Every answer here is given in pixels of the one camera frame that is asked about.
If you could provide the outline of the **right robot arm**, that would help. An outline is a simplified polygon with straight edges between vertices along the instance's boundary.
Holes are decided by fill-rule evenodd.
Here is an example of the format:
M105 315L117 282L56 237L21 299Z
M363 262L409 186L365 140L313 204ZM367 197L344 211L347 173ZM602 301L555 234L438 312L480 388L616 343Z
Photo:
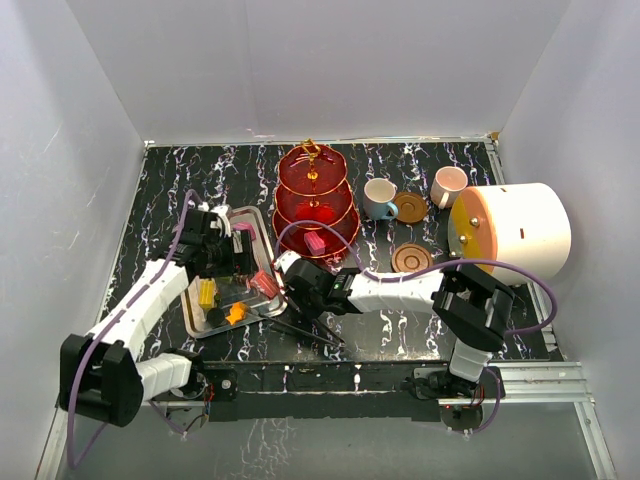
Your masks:
M408 381L417 397L470 397L482 373L502 349L514 293L473 264L440 267L416 276L373 274L344 268L333 274L293 251L281 254L275 270L286 296L310 319L375 311L435 314L455 335L445 371Z

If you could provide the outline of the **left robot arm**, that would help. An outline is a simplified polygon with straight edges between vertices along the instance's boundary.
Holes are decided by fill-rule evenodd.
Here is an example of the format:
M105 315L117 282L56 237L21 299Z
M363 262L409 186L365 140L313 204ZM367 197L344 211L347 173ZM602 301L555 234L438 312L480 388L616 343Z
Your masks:
M63 410L124 427L160 394L175 390L194 399L204 392L207 376L197 354L173 349L146 361L138 357L194 279L247 275L255 268L251 235L232 226L234 215L228 205L187 210L115 309L85 335L66 338L60 349Z

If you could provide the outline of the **pink cake slice front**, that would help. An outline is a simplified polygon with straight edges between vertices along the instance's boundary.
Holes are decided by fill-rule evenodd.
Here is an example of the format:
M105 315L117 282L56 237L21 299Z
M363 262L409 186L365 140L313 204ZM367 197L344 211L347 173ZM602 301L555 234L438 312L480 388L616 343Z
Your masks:
M326 244L316 230L307 231L304 234L304 242L312 256L325 254Z

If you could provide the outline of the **red three-tier dessert stand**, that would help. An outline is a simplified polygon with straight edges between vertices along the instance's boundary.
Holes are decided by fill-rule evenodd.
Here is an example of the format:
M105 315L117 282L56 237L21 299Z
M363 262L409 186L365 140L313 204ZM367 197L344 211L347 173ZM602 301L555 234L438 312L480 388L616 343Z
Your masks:
M356 239L360 217L347 178L344 156L328 145L307 139L293 147L278 164L272 226L279 249L313 260L339 257ZM325 254L312 256L304 234L316 230Z

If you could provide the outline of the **red pink cake slice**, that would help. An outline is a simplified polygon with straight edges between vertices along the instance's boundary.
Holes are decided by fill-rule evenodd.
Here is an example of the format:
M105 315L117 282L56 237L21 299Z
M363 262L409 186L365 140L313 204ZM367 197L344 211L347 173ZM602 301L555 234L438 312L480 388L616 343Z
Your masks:
M249 284L270 300L273 300L280 294L280 287L276 279L264 270L259 270L249 280Z

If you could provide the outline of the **stainless steel tray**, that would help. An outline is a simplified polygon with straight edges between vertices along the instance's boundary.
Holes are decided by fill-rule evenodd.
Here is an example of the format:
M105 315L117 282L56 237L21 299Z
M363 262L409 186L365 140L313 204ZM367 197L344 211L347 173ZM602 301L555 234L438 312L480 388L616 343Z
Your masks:
M275 317L286 308L280 293L282 281L272 268L273 249L260 210L253 206L233 209L230 222L233 227L251 226L253 271L191 282L181 294L181 307L186 331L195 339Z

